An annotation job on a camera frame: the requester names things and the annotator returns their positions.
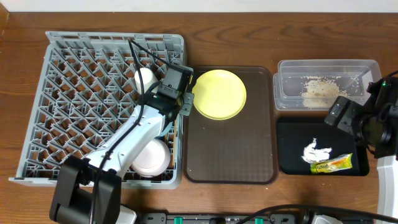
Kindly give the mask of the light blue bowl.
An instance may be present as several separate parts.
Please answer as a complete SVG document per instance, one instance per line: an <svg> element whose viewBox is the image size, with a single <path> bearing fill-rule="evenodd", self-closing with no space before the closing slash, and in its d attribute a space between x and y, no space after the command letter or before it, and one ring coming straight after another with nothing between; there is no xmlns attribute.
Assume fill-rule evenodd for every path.
<svg viewBox="0 0 398 224"><path fill-rule="evenodd" d="M170 123L164 128L164 130L158 135L157 138L160 139L160 138L164 137L166 134L168 134L169 131L170 131L170 129L172 128L172 126L173 126L173 122L170 122Z"/></svg>

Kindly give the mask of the yellow plate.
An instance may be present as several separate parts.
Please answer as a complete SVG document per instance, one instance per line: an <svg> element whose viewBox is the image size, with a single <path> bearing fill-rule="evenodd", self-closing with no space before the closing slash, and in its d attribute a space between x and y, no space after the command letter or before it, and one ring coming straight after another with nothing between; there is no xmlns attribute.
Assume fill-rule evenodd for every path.
<svg viewBox="0 0 398 224"><path fill-rule="evenodd" d="M246 103L246 87L236 74L210 70L201 74L192 93L195 109L206 118L226 120L236 116Z"/></svg>

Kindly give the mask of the green orange snack wrapper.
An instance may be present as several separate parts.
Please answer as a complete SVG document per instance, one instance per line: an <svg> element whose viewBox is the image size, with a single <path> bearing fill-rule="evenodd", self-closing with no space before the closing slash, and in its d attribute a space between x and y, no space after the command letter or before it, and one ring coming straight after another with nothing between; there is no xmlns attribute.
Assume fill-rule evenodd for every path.
<svg viewBox="0 0 398 224"><path fill-rule="evenodd" d="M351 158L352 153L342 154L334 159L329 159L326 161L315 162L310 166L310 171L312 174L320 173L332 173L341 170L351 169L353 167Z"/></svg>

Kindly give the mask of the pink bowl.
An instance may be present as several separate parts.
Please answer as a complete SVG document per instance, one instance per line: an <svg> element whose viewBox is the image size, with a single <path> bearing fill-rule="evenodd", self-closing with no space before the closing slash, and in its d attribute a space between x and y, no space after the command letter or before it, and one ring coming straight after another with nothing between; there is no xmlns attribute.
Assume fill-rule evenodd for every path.
<svg viewBox="0 0 398 224"><path fill-rule="evenodd" d="M169 148L160 139L153 139L137 156L131 168L140 176L151 178L162 174L169 163Z"/></svg>

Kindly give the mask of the cream cup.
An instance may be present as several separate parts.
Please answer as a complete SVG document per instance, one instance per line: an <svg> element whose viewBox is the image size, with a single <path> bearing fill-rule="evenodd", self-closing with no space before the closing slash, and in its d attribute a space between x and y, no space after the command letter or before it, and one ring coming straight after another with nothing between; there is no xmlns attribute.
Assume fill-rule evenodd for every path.
<svg viewBox="0 0 398 224"><path fill-rule="evenodd" d="M140 71L141 71L142 81L144 84L144 92L146 92L153 83L158 82L158 79L155 77L154 73L149 68L140 68ZM134 82L136 84L138 94L141 94L142 92L141 92L141 81L139 79L139 72L135 72Z"/></svg>

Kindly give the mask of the white tissue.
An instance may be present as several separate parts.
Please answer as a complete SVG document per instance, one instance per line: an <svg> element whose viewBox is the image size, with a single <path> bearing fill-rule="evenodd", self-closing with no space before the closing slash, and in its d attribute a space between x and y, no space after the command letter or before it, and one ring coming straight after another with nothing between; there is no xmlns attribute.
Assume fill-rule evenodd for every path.
<svg viewBox="0 0 398 224"><path fill-rule="evenodd" d="M313 138L313 141L304 148L302 159L309 164L325 161L330 158L331 151L331 147L317 149L317 139Z"/></svg>

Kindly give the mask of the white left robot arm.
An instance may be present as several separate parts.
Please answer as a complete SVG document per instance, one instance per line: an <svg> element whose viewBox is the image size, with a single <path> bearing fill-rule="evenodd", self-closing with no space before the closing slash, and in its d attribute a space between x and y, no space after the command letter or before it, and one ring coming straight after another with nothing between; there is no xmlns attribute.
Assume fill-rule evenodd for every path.
<svg viewBox="0 0 398 224"><path fill-rule="evenodd" d="M138 215L121 204L122 179L142 150L178 114L189 115L194 95L182 104L160 93L147 94L131 117L97 150L84 159L69 157L62 164L49 217L57 223L136 223Z"/></svg>

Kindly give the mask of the rice leftovers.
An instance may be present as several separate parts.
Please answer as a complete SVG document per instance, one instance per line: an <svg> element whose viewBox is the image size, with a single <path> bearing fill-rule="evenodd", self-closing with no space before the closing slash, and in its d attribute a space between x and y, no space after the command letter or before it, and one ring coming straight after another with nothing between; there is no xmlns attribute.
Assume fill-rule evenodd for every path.
<svg viewBox="0 0 398 224"><path fill-rule="evenodd" d="M303 105L307 108L329 108L338 96L348 96L346 90L341 90L334 80L316 77L304 84Z"/></svg>

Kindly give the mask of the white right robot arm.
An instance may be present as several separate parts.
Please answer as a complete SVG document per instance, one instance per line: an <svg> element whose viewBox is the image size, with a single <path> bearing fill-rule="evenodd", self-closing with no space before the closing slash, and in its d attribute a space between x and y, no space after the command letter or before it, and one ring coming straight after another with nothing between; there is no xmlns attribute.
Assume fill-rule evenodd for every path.
<svg viewBox="0 0 398 224"><path fill-rule="evenodd" d="M329 110L335 126L374 148L379 196L377 213L397 223L397 78L388 76L370 83L371 94L360 105L339 96Z"/></svg>

